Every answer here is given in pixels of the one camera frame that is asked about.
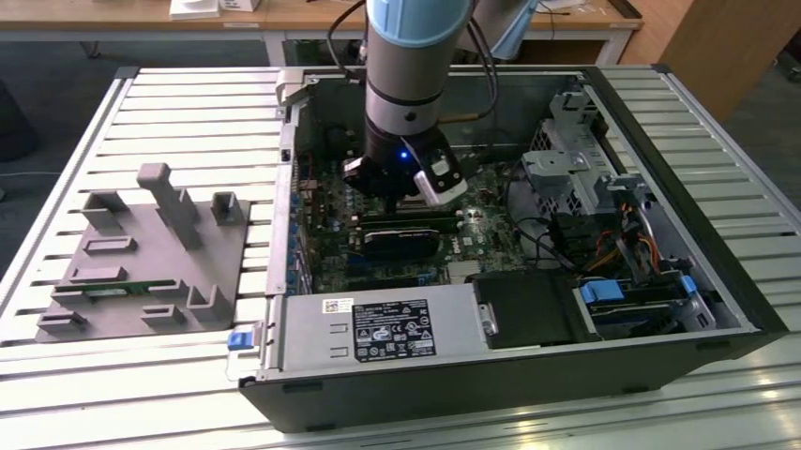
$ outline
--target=blue release tab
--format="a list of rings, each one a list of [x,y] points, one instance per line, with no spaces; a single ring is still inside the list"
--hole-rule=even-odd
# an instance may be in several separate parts
[[[688,296],[693,296],[699,292],[696,281],[689,275],[681,277],[681,285],[685,287],[685,291],[688,291]]]
[[[612,302],[624,300],[624,291],[613,279],[597,279],[588,281],[580,289],[585,303]]]
[[[253,348],[253,331],[234,331],[229,335],[229,350],[250,350]]]
[[[592,293],[591,286],[585,284],[581,288],[579,288],[579,291],[581,292],[581,298],[585,299],[587,304],[596,301],[596,295]]]

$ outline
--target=barcode sticker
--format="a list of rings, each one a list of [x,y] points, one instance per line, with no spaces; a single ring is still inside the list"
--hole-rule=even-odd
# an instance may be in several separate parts
[[[324,300],[324,314],[353,311],[352,298],[328,298]]]

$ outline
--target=motherboard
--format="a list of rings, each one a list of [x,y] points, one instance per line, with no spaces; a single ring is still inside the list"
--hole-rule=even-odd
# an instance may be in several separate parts
[[[508,166],[484,167],[448,206],[406,198],[393,214],[345,183],[336,164],[320,176],[309,173],[299,187],[314,292],[461,283],[480,272],[525,267],[502,199]]]

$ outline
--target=metal bracket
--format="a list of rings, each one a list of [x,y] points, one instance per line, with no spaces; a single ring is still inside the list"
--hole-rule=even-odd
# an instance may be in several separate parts
[[[302,68],[287,67],[278,72],[275,79],[275,97],[278,104],[283,107],[305,98],[306,92],[306,70]]]

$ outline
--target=black plastic cover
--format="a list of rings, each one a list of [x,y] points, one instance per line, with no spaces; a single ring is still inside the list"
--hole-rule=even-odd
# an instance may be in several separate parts
[[[488,305],[498,333],[492,349],[591,342],[569,279],[552,271],[516,271],[473,277],[480,305]]]

